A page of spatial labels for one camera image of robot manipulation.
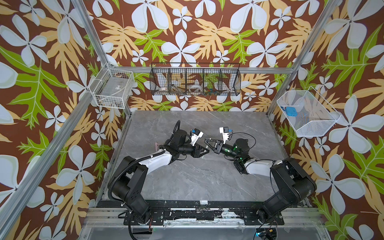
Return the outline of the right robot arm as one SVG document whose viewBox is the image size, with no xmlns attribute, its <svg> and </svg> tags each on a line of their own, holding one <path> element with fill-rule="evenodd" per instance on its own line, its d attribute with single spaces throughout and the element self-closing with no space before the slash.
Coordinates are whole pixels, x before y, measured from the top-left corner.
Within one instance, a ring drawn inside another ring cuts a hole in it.
<svg viewBox="0 0 384 240">
<path fill-rule="evenodd" d="M 273 219 L 281 211 L 297 205 L 317 189 L 314 180 L 293 158 L 281 161 L 253 160 L 249 155 L 251 148 L 246 139 L 237 139 L 233 145 L 212 139 L 205 139 L 205 143 L 216 154 L 231 158 L 240 174 L 261 175 L 275 181 L 278 189 L 273 189 L 274 194 L 257 210 L 260 222 L 265 223 Z"/>
</svg>

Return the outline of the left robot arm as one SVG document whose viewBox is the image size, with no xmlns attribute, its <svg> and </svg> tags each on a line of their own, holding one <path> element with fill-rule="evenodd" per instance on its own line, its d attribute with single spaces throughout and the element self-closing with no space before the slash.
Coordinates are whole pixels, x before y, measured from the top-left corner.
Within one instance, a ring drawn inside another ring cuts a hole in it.
<svg viewBox="0 0 384 240">
<path fill-rule="evenodd" d="M 109 200 L 127 208 L 134 221 L 147 223 L 151 218 L 151 207 L 141 194 L 147 175 L 178 161 L 180 156 L 200 158 L 209 153 L 197 143 L 203 134 L 198 129 L 191 130 L 189 134 L 176 129 L 155 153 L 137 159 L 125 157 L 108 183 Z"/>
</svg>

